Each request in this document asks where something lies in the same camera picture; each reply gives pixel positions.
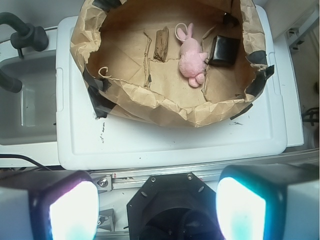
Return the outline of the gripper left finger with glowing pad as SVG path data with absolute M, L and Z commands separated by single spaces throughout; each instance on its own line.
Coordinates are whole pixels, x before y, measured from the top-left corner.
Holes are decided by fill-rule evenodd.
M 2 240 L 92 240 L 98 216 L 98 189 L 86 171 L 0 174 Z

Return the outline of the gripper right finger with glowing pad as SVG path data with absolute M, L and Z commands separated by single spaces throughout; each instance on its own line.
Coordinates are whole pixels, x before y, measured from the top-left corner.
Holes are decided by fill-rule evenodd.
M 227 240 L 318 240 L 320 167 L 228 165 L 217 184 L 216 213 Z

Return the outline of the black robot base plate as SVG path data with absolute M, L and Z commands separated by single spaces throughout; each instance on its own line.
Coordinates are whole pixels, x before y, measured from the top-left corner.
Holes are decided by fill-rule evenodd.
M 192 172 L 153 175 L 126 205 L 132 240 L 222 240 L 216 192 Z

